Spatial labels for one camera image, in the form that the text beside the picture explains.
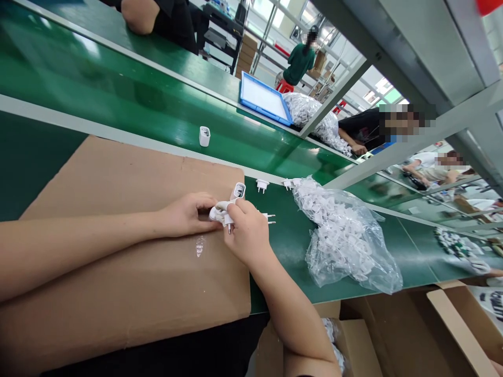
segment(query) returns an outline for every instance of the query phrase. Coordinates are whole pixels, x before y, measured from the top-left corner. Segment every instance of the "forearm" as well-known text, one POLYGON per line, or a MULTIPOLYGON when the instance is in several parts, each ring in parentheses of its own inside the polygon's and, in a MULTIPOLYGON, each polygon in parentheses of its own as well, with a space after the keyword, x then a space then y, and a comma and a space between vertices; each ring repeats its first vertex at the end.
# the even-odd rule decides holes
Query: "forearm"
POLYGON ((418 179, 421 179, 421 180, 425 180, 426 178, 424 178, 424 176, 418 172, 414 167, 411 167, 411 166, 404 166, 402 167, 403 171, 405 172, 408 172, 408 173, 411 173, 414 177, 418 178, 418 179))
POLYGON ((300 356, 337 364, 320 316, 276 257, 250 267, 250 271, 285 347, 300 356))
POLYGON ((339 127, 339 136, 345 140, 350 147, 354 147, 355 145, 357 145, 357 142, 347 134, 346 131, 344 131, 341 127, 339 127))
POLYGON ((0 223, 0 302, 135 243, 162 237, 154 213, 0 223))

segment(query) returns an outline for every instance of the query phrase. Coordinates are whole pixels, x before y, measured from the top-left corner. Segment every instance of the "pile of adapters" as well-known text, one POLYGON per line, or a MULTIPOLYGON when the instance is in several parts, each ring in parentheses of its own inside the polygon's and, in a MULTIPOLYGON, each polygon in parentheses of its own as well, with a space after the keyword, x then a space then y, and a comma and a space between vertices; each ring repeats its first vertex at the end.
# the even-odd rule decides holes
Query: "pile of adapters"
POLYGON ((391 294, 402 289, 402 275, 376 221, 381 216, 353 194, 326 190, 311 176, 294 187, 293 196, 318 225, 305 260, 319 287, 351 276, 375 291, 391 294))
MULTIPOLYGON (((283 98, 290 110, 293 123, 299 127, 304 127, 321 107, 320 102, 302 93, 284 93, 283 98)), ((328 146, 346 156, 351 156, 351 147, 339 136, 339 123, 333 112, 329 112, 312 133, 328 146)))

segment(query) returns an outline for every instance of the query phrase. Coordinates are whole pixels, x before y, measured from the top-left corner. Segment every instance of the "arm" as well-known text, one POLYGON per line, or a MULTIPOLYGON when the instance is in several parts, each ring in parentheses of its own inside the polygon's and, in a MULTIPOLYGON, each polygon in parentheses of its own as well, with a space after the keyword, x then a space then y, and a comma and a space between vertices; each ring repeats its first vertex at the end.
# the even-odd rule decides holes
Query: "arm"
POLYGON ((295 56, 295 54, 297 53, 297 51, 299 50, 299 45, 295 46, 292 50, 292 53, 290 54, 290 56, 288 57, 288 64, 291 64, 292 61, 293 61, 293 57, 295 56))
POLYGON ((285 346, 285 375, 340 376, 337 359, 316 309, 276 258, 267 219, 252 203, 238 199, 227 208, 234 221, 224 240, 255 279, 285 346))
POLYGON ((311 58, 311 61, 309 62, 309 66, 308 66, 308 71, 310 71, 314 68, 314 59, 315 59, 315 57, 311 58))
POLYGON ((367 148, 365 146, 362 146, 358 144, 351 136, 347 134, 346 131, 344 131, 341 127, 339 127, 339 136, 344 139, 349 146, 351 147, 353 153, 357 156, 361 156, 362 154, 365 154, 368 152, 367 148))
POLYGON ((447 172, 447 177, 445 178, 445 181, 442 182, 442 184, 449 184, 449 183, 454 183, 456 182, 456 179, 460 173, 457 170, 449 170, 447 172))
POLYGON ((420 172, 416 170, 416 168, 421 165, 421 160, 414 160, 412 163, 402 166, 402 170, 408 173, 411 173, 417 179, 421 180, 426 186, 430 186, 431 182, 428 181, 420 172))
POLYGON ((135 243, 221 228, 199 221, 210 194, 189 194, 158 212, 0 223, 0 302, 135 243))

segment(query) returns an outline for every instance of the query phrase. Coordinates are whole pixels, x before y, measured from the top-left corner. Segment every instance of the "cardboard box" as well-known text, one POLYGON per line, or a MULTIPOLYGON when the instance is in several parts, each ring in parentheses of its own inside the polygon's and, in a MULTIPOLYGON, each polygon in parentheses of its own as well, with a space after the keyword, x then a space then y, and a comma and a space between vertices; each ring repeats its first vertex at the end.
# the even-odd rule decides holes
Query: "cardboard box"
MULTIPOLYGON (((472 317, 473 326, 477 326, 477 319, 485 322, 482 313, 470 303, 471 293, 459 287, 445 285, 443 289, 346 300, 342 317, 356 316, 366 321, 385 376, 497 377, 483 348, 453 304, 464 306, 464 316, 472 317)), ((485 335, 494 336, 490 331, 485 335)), ((494 339, 486 342, 495 351, 494 339)))
MULTIPOLYGON (((332 301, 314 306, 321 318, 333 318, 340 331, 336 346, 347 358, 349 368, 345 377, 381 377, 382 372, 370 340, 365 321, 338 320, 341 302, 332 301)), ((283 375, 283 344, 272 322, 260 337, 257 347, 256 376, 277 377, 283 375)))
POLYGON ((313 70, 318 71, 320 74, 323 72, 323 67, 326 63, 326 54, 323 51, 318 51, 316 55, 316 60, 314 61, 313 70))
POLYGON ((250 56, 246 53, 243 52, 243 50, 241 49, 241 53, 239 54, 239 58, 237 59, 237 63, 238 64, 249 64, 251 65, 253 63, 253 57, 254 56, 250 56))
POLYGON ((258 41, 250 33, 245 32, 243 35, 243 45, 250 46, 257 51, 258 41))
POLYGON ((252 67, 251 64, 243 62, 243 61, 238 61, 236 65, 236 69, 240 69, 241 71, 249 72, 250 68, 252 67))
MULTIPOLYGON (((241 169, 89 136, 21 219, 147 212, 188 192, 228 200, 243 179, 241 169)), ((249 271, 222 232, 139 243, 4 302, 0 375, 232 322, 250 305, 249 271)))
POLYGON ((245 44, 242 44, 239 56, 241 57, 241 55, 247 55, 248 57, 245 58, 245 60, 250 60, 250 58, 253 60, 256 52, 257 52, 256 47, 253 48, 253 47, 247 46, 245 44))

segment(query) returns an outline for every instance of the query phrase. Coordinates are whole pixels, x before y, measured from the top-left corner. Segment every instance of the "hair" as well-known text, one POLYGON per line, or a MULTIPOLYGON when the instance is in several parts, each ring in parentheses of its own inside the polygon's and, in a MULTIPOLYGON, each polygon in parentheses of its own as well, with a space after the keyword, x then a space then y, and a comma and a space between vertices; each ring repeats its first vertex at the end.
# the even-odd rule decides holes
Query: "hair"
POLYGON ((309 49, 311 48, 311 45, 316 41, 316 38, 318 37, 318 33, 316 31, 311 30, 308 33, 308 39, 305 42, 304 48, 302 49, 302 54, 304 56, 307 56, 309 49))

